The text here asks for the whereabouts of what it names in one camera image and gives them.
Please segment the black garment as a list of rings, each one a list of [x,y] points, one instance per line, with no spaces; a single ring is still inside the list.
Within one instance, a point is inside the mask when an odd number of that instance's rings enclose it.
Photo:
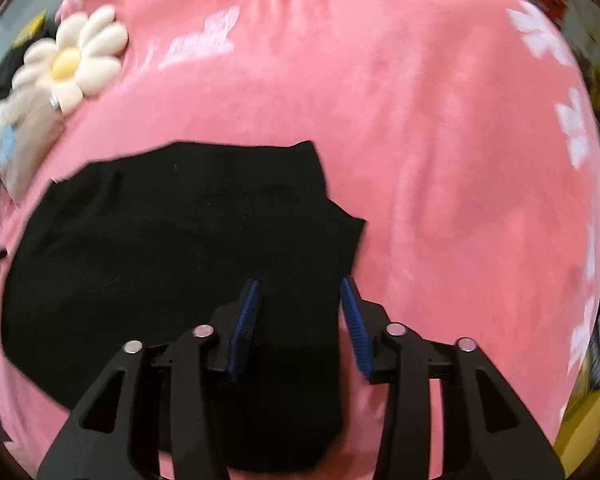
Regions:
[[[5,281],[12,364],[73,408],[125,342],[167,344],[259,285],[237,373],[208,388],[228,466],[306,471],[342,427],[339,289],[365,223],[316,149],[178,142],[51,184]]]

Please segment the dark clothes pile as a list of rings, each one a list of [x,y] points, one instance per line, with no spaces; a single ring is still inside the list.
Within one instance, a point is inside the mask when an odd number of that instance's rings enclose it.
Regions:
[[[43,38],[50,38],[50,33],[46,32],[43,35],[36,35],[17,47],[11,48],[2,58],[0,62],[0,101],[8,97],[12,91],[12,77],[15,72],[23,64],[23,57],[27,48],[35,41]]]

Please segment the yellow object at edge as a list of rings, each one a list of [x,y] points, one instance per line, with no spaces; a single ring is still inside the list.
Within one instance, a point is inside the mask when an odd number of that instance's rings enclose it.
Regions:
[[[554,443],[566,477],[584,462],[599,436],[600,389],[573,394]]]

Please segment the beige plush toy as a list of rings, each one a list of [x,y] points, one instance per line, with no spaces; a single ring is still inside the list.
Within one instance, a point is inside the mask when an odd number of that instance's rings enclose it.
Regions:
[[[24,200],[64,129],[64,116],[48,90],[17,90],[0,103],[0,182],[13,202]]]

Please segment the pink fleece blanket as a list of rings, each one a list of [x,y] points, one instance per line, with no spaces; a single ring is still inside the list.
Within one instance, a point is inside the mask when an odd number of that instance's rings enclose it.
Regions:
[[[600,137],[578,63],[541,10],[527,0],[64,0],[59,24],[105,4],[129,32],[120,75],[62,115],[21,203],[0,182],[0,423],[28,477],[41,479],[76,405],[38,388],[2,346],[24,229],[51,184],[178,142],[312,143],[329,199],[365,223],[343,280],[422,338],[473,339],[553,447],[600,296]],[[210,411],[227,479],[377,479],[389,387],[358,370],[341,299],[338,336],[342,427],[324,457],[298,472],[232,468]]]

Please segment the white daisy flower pillow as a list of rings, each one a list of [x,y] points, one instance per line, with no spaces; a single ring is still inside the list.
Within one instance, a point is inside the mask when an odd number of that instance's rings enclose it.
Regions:
[[[128,29],[117,20],[111,4],[91,14],[70,14],[59,24],[55,37],[27,48],[22,66],[12,77],[12,88],[44,89],[50,92],[53,106],[68,116],[120,75],[121,55],[128,42]]]

